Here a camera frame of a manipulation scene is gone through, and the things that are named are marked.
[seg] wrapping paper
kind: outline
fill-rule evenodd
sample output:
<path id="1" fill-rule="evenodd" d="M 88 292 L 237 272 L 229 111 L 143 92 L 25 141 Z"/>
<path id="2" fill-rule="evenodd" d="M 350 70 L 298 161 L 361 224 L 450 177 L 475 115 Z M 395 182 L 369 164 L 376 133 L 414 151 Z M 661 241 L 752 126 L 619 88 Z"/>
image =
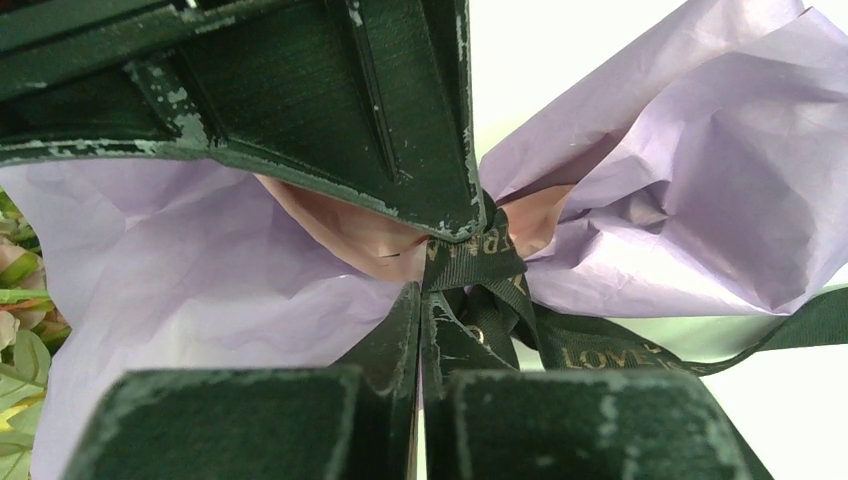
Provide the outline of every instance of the wrapping paper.
<path id="1" fill-rule="evenodd" d="M 845 152 L 842 32 L 796 1 L 692 0 L 504 139 L 480 175 L 505 208 L 576 184 L 528 259 L 539 303 L 789 314 L 848 261 Z"/>
<path id="2" fill-rule="evenodd" d="M 33 478 L 60 478 L 127 370 L 324 366 L 401 284 L 334 257 L 251 174 L 211 162 L 74 160 L 0 170 L 73 327 L 50 370 Z"/>
<path id="3" fill-rule="evenodd" d="M 848 261 L 846 52 L 799 2 L 691 0 L 508 136 L 481 181 L 512 210 L 534 299 L 613 317 L 797 309 Z M 50 372 L 36 480 L 59 478 L 126 370 L 327 365 L 401 288 L 314 239 L 335 234 L 332 216 L 297 217 L 310 235 L 260 180 L 213 162 L 20 166 L 0 185 L 38 231 L 74 328 Z M 386 244 L 418 245 L 399 232 Z"/>

